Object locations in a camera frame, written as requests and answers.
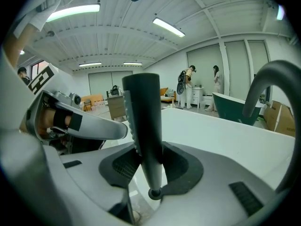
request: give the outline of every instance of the dark hair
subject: dark hair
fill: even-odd
[[[22,73],[22,72],[27,73],[27,70],[26,70],[24,67],[20,67],[20,68],[18,69],[18,74],[20,74],[20,73]]]
[[[190,68],[193,68],[193,71],[196,72],[196,67],[194,65],[191,65]]]
[[[216,76],[216,73],[219,72],[219,68],[217,65],[213,66],[213,68],[215,69],[214,76]]]

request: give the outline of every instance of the green container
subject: green container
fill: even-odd
[[[243,108],[245,105],[244,100],[236,99],[234,97],[222,95],[219,93],[213,93],[214,103],[218,112],[218,115],[222,119],[229,121],[235,121],[253,126],[259,115],[261,105],[256,104],[251,117],[243,116]]]

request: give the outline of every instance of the woman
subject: woman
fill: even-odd
[[[214,89],[213,89],[213,92],[217,92],[217,93],[220,93],[221,92],[221,83],[222,83],[222,75],[221,75],[221,72],[218,68],[218,66],[214,66],[213,67],[213,72],[214,72]],[[215,104],[214,104],[214,99],[213,99],[213,95],[212,95],[212,98],[211,98],[211,105],[205,109],[205,111],[213,111],[215,110],[216,111],[216,108],[215,108]]]

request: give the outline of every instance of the black backpack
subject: black backpack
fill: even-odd
[[[186,71],[183,70],[179,77],[178,77],[178,86],[177,86],[177,93],[178,95],[181,95],[184,92],[185,89],[185,76],[186,76]]]

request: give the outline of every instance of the cardboard box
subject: cardboard box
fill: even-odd
[[[273,101],[271,107],[266,108],[263,117],[269,130],[295,136],[295,122],[290,108],[286,105]]]

